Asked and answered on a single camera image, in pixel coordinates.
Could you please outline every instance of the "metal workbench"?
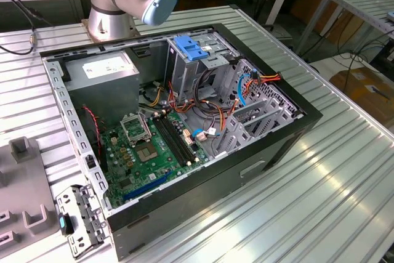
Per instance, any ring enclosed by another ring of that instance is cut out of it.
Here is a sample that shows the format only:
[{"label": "metal workbench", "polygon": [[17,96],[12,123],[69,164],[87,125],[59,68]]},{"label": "metal workbench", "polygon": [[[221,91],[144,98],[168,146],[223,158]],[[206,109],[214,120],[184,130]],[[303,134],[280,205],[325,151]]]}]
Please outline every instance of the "metal workbench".
[{"label": "metal workbench", "polygon": [[[324,115],[274,168],[128,257],[132,262],[377,262],[394,241],[393,136],[238,9],[175,12],[141,34],[222,22]],[[37,30],[38,50],[89,43],[80,24]],[[0,34],[29,47],[29,31]],[[0,53],[0,143],[34,137],[53,196],[84,184],[44,67]],[[2,262],[73,261],[60,232]],[[81,262],[115,262],[107,243]]]},{"label": "metal workbench", "polygon": [[[388,37],[394,38],[394,22],[387,18],[387,13],[394,11],[394,0],[321,0],[320,5],[302,33],[300,42],[295,50],[297,54],[300,54],[300,51],[304,47],[310,33],[331,1],[338,4],[338,8],[333,14],[336,17],[339,16],[343,9],[345,9],[369,24],[368,30],[364,33],[356,49],[361,47],[373,28],[378,29],[382,33],[388,33]],[[327,32],[328,28],[332,26],[334,21],[335,18],[331,18],[328,21],[321,33],[322,35]]]}]

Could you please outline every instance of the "ram slot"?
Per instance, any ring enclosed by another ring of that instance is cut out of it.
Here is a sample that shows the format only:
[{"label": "ram slot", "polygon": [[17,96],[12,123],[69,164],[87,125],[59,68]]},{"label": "ram slot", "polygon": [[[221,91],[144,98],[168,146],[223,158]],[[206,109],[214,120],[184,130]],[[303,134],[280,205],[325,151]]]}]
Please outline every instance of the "ram slot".
[{"label": "ram slot", "polygon": [[182,138],[178,135],[172,124],[167,118],[155,118],[153,120],[154,125],[158,129],[159,133],[167,143],[170,151],[174,154],[179,165],[186,166],[188,162],[194,161],[194,156]]}]

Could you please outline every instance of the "sticker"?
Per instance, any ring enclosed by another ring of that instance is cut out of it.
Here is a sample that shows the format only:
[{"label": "sticker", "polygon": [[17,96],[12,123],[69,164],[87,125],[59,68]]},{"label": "sticker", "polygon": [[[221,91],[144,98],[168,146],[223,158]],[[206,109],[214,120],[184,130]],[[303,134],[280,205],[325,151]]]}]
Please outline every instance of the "sticker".
[{"label": "sticker", "polygon": [[366,79],[366,77],[364,76],[364,74],[360,73],[360,72],[356,72],[356,73],[352,73],[353,76],[358,79],[358,80],[364,80]]},{"label": "sticker", "polygon": [[201,49],[203,51],[210,51],[212,48],[210,46],[203,46]]},{"label": "sticker", "polygon": [[86,63],[82,66],[89,79],[108,75],[124,70],[132,70],[133,65],[127,64],[121,57]]},{"label": "sticker", "polygon": [[210,127],[207,132],[210,135],[216,135],[216,128]]},{"label": "sticker", "polygon": [[150,179],[151,181],[155,180],[155,179],[156,179],[156,175],[153,174],[153,173],[149,174],[149,179]]}]

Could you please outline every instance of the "metal frame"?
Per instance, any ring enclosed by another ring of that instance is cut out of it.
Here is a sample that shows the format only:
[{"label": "metal frame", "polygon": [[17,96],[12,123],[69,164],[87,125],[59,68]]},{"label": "metal frame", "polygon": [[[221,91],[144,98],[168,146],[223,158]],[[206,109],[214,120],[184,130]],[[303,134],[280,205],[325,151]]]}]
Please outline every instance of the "metal frame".
[{"label": "metal frame", "polygon": [[[321,15],[327,8],[330,1],[338,4],[336,13],[340,13],[342,9],[345,9],[351,12],[353,15],[361,18],[374,28],[378,29],[382,33],[389,33],[394,30],[394,23],[386,17],[388,12],[394,10],[394,2],[392,0],[322,0],[315,13],[313,14],[311,20],[309,21],[307,27],[305,28],[304,32],[302,33],[298,46],[295,49],[296,54],[300,54],[300,51],[304,47],[310,33],[314,29],[316,23],[320,19]],[[327,30],[329,29],[329,27],[331,27],[336,18],[330,19],[328,21],[320,35],[323,36],[327,32]],[[390,33],[387,36],[393,38],[394,33]],[[365,40],[366,37],[367,35],[364,34],[362,39]]]},{"label": "metal frame", "polygon": [[[128,262],[377,262],[394,241],[394,137],[302,59],[240,10],[223,6],[174,12],[142,34],[222,22],[323,113],[280,164],[133,254]],[[91,43],[81,24],[37,29],[42,50]],[[30,32],[0,33],[23,50]],[[53,196],[84,176],[59,117],[38,53],[1,54],[0,143],[37,139]],[[52,262],[72,255],[59,233],[3,263]],[[115,262],[109,241],[85,261]]]}]

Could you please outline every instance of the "red cable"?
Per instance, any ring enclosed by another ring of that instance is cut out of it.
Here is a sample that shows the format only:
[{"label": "red cable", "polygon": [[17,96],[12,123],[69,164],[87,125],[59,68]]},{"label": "red cable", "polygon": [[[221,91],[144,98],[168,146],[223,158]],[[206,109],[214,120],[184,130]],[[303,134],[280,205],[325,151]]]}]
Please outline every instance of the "red cable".
[{"label": "red cable", "polygon": [[101,148],[100,131],[99,131],[99,126],[97,124],[96,117],[94,116],[93,112],[89,108],[83,106],[82,109],[85,109],[87,112],[89,112],[90,116],[92,117],[92,119],[94,121],[94,125],[96,127],[96,134],[97,134],[98,154],[100,154],[100,148]]}]

